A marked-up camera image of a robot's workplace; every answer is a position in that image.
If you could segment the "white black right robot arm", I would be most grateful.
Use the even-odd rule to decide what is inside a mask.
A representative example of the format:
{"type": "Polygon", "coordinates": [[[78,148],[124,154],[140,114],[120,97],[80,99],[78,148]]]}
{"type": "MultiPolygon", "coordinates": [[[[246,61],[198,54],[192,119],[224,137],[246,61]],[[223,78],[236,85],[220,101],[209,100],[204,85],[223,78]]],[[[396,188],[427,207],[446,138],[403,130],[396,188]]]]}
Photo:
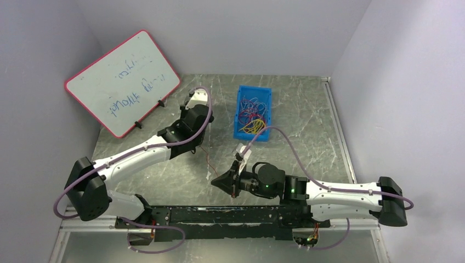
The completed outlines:
{"type": "Polygon", "coordinates": [[[390,177],[365,184],[343,184],[287,175],[267,162],[256,163],[251,171],[234,161],[231,168],[211,184],[232,198],[247,191],[254,196],[279,198],[280,205],[296,208],[298,219],[313,222],[331,219],[376,219],[391,227],[407,226],[402,189],[390,177]]]}

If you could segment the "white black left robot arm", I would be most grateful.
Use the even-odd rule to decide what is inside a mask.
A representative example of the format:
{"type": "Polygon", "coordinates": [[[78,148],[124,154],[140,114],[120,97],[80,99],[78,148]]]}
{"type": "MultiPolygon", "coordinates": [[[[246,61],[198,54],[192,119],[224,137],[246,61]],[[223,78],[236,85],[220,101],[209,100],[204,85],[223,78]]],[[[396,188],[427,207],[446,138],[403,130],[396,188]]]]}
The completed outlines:
{"type": "Polygon", "coordinates": [[[135,147],[94,162],[87,157],[76,161],[65,192],[77,216],[82,221],[101,215],[146,221],[151,214],[148,202],[138,194],[116,192],[115,185],[149,166],[194,153],[203,142],[205,127],[213,119],[210,107],[196,105],[182,110],[172,125],[135,147]]]}

